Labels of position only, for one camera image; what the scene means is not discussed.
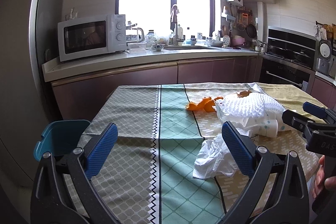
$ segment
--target tablecloth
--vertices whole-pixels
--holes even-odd
[[[192,177],[201,143],[221,132],[221,122],[215,112],[191,112],[185,105],[205,96],[225,96],[254,87],[300,114],[305,114],[302,110],[305,101],[322,106],[292,85],[258,85],[201,83],[118,87],[78,143],[84,147],[108,123],[117,125],[118,140],[100,173],[91,179],[115,216],[124,224],[217,223],[237,199],[248,177],[240,172],[231,178],[223,175],[207,180]],[[260,136],[258,145],[281,154],[295,150],[307,180],[318,167],[318,157],[305,150],[305,142],[294,130],[280,132],[276,139]],[[270,176],[255,213],[264,207],[274,178]],[[66,182],[77,210],[86,214],[70,176],[66,176]]]

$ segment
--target kettle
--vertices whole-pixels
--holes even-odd
[[[126,43],[138,43],[143,42],[145,39],[145,34],[141,28],[134,28],[138,24],[132,24],[130,21],[126,26]]]

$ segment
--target blue plastic bin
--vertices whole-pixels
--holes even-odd
[[[48,124],[34,148],[34,158],[40,161],[44,152],[53,156],[70,153],[77,147],[79,138],[89,126],[87,120],[56,121]]]

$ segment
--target silver bolt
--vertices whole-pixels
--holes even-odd
[[[44,157],[45,159],[49,158],[51,156],[50,152],[44,152],[42,157]]]
[[[75,155],[78,155],[78,154],[82,153],[82,151],[83,151],[82,148],[77,147],[77,148],[75,148],[75,149],[73,150],[73,153],[74,153]]]
[[[263,147],[263,146],[260,146],[260,147],[258,147],[258,151],[259,151],[260,153],[266,153],[266,152],[267,152],[267,148],[266,148],[266,147]]]
[[[295,151],[290,151],[289,154],[293,157],[296,158],[297,157],[297,153]]]

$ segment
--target sink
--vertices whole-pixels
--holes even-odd
[[[176,50],[216,50],[215,48],[210,48],[206,46],[167,46],[163,48],[164,50],[176,51]]]

